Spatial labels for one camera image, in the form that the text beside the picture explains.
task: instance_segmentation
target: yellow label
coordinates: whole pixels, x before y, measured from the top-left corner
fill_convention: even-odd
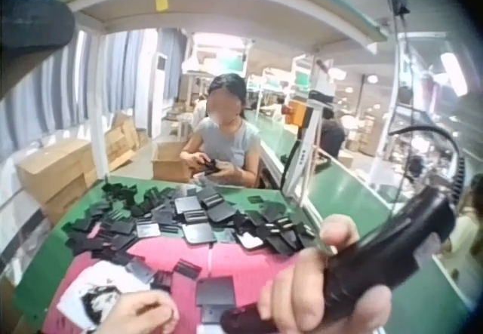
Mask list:
[[[169,9],[168,0],[156,0],[156,10],[158,12],[163,12]]]

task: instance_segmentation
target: gray t-shirt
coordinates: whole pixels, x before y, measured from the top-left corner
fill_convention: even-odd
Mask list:
[[[208,117],[200,121],[196,131],[203,139],[202,151],[209,158],[230,162],[240,168],[245,165],[246,153],[260,141],[257,128],[245,120],[234,135],[222,132]]]

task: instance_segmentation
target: curtain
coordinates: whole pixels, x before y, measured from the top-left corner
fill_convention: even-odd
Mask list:
[[[187,37],[179,29],[162,29],[159,32],[161,42],[158,51],[166,60],[165,100],[175,100],[181,79],[181,64],[184,59]]]
[[[106,37],[105,113],[134,107],[144,30]],[[87,71],[91,37],[77,31],[61,51],[29,73],[0,102],[0,161],[57,130],[88,119]]]

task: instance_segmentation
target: green workbench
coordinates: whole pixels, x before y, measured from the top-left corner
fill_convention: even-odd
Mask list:
[[[176,184],[169,182],[115,176],[109,178],[109,181],[111,183],[123,183],[128,186],[136,185],[138,190],[136,199],[138,201],[143,200],[143,194],[148,188],[156,186],[161,190],[165,187],[176,186]],[[33,258],[16,289],[14,304],[24,313],[27,322],[36,329],[41,329],[47,315],[46,309],[49,307],[61,280],[73,260],[70,249],[65,246],[68,237],[62,230],[62,226],[67,222],[73,222],[84,217],[85,210],[92,203],[102,199],[101,186],[94,186],[54,227]],[[219,188],[218,192],[227,201],[234,203],[235,207],[240,210],[259,209],[259,205],[251,204],[248,201],[248,197],[253,195],[259,195],[265,201],[287,203],[281,193],[276,190]],[[288,214],[294,219],[303,221],[313,227],[312,222],[301,211],[289,208]]]
[[[281,124],[247,112],[247,119],[259,130],[265,146],[277,157],[287,155],[295,135]],[[309,186],[309,200],[322,218],[332,213],[350,216],[361,234],[368,233],[389,216],[388,205],[357,177],[339,164],[315,175]],[[469,310],[438,265],[430,260],[394,292],[389,334],[454,333]]]

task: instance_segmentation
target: person in black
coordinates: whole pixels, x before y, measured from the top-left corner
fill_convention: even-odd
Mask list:
[[[334,119],[334,112],[329,108],[322,110],[322,129],[320,148],[334,158],[339,157],[339,150],[346,139],[346,132]]]

